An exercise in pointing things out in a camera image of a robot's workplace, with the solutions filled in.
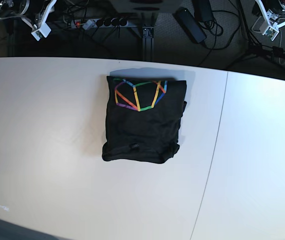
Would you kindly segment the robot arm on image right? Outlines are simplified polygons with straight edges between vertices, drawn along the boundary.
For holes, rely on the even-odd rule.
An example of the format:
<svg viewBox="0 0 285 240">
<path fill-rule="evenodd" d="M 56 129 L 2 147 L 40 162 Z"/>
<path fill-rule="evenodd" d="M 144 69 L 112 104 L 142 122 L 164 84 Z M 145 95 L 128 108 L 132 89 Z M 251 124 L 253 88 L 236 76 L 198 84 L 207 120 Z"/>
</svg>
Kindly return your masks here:
<svg viewBox="0 0 285 240">
<path fill-rule="evenodd" d="M 285 26 L 285 0 L 256 0 L 252 14 L 263 17 L 274 28 L 282 28 Z"/>
</svg>

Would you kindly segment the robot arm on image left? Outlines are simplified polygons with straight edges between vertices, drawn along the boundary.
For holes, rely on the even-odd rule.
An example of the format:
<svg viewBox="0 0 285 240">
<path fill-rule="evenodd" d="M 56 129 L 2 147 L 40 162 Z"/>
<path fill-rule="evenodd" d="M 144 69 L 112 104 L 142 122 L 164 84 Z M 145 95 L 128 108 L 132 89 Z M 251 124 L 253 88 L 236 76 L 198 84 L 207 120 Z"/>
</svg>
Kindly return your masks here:
<svg viewBox="0 0 285 240">
<path fill-rule="evenodd" d="M 36 31 L 55 10 L 56 2 L 56 0 L 0 0 L 0 21 L 21 19 Z"/>
</svg>

